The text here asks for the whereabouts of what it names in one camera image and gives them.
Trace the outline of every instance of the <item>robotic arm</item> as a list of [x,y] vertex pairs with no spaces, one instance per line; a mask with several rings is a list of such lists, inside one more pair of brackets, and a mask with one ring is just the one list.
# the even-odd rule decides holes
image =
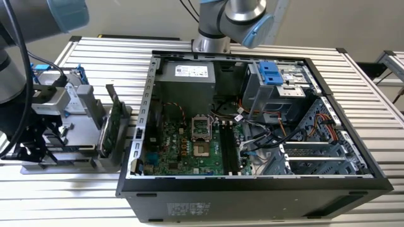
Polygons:
[[261,45],[270,33],[274,16],[266,0],[201,0],[199,37],[195,52],[230,53],[230,40],[247,48]]

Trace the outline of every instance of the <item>red and black wires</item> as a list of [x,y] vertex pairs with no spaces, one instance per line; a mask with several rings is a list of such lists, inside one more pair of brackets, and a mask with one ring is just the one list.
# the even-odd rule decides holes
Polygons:
[[165,103],[163,106],[166,106],[166,105],[175,105],[175,106],[178,106],[178,108],[179,108],[179,110],[182,111],[182,114],[183,114],[185,125],[187,125],[187,122],[186,122],[186,112],[185,112],[183,107],[178,103]]
[[[317,132],[318,125],[319,125],[319,118],[322,118],[322,122],[321,122],[321,123],[327,122],[327,121],[333,122],[333,119],[331,119],[331,117],[330,117],[327,114],[325,114],[325,113],[318,113],[318,114],[317,114],[317,117],[315,117],[314,128],[313,128],[313,130],[311,130],[311,132],[310,132],[309,137],[311,137],[311,136],[315,134],[315,132]],[[335,129],[333,128],[331,124],[330,124],[330,123],[326,123],[325,125],[326,125],[326,128],[327,128],[329,132],[330,132],[330,135],[331,135],[333,140],[334,140],[334,141],[338,141],[338,140],[339,140],[339,136],[338,136],[337,131],[335,131]]]

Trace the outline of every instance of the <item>white label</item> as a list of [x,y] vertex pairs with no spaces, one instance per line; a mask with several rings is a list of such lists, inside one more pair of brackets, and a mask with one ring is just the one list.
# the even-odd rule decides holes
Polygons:
[[[51,81],[51,80],[46,81],[46,85],[53,85],[53,83],[54,83],[54,81]],[[71,96],[70,104],[67,105],[65,110],[73,114],[86,113],[85,106],[82,104],[81,98],[78,97],[75,86],[71,83],[69,83],[65,88],[69,91],[70,96]]]
[[235,120],[237,120],[237,122],[239,122],[242,119],[243,119],[243,115],[239,114],[239,115],[235,117]]
[[242,113],[245,112],[243,107],[241,107],[241,108],[238,109],[238,112],[239,112],[239,114],[242,114]]
[[169,215],[209,215],[211,208],[210,202],[170,202],[167,203]]
[[177,66],[177,77],[209,77],[209,66]]
[[290,74],[285,74],[285,79],[286,80],[294,80],[294,76],[291,76]]

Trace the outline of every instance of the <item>chip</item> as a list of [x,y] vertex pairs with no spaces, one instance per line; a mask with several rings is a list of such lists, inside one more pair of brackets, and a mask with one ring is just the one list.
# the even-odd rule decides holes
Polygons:
[[179,164],[178,163],[170,163],[169,164],[169,169],[179,169]]

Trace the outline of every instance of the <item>motherboard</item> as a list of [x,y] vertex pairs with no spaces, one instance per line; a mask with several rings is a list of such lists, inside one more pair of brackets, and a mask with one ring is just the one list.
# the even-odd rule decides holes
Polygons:
[[[197,117],[195,127],[193,121],[187,122],[187,126],[179,121],[166,121],[163,123],[163,137],[162,144],[158,150],[151,150],[146,155],[146,175],[227,175],[226,165],[229,163],[225,154],[225,147],[222,141],[223,126],[218,122],[214,123],[202,121]],[[209,134],[206,138],[195,139],[193,130],[199,135]],[[245,140],[242,125],[231,127],[234,139],[234,147],[238,147],[241,141]],[[251,174],[250,165],[241,168],[241,175]]]

